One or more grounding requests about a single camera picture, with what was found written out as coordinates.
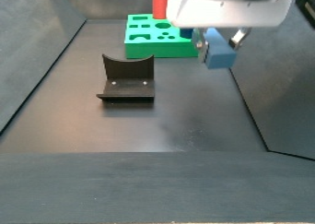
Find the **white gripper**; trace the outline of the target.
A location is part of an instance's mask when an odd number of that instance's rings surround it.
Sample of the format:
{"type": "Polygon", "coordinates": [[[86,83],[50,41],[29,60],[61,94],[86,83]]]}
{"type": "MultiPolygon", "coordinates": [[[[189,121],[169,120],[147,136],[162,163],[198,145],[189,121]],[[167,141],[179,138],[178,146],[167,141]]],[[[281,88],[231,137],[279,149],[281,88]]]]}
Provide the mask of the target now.
{"type": "Polygon", "coordinates": [[[201,63],[206,62],[209,42],[205,28],[239,28],[229,40],[238,50],[254,27],[278,26],[293,0],[167,0],[166,17],[179,28],[197,28],[193,43],[201,63]]]}

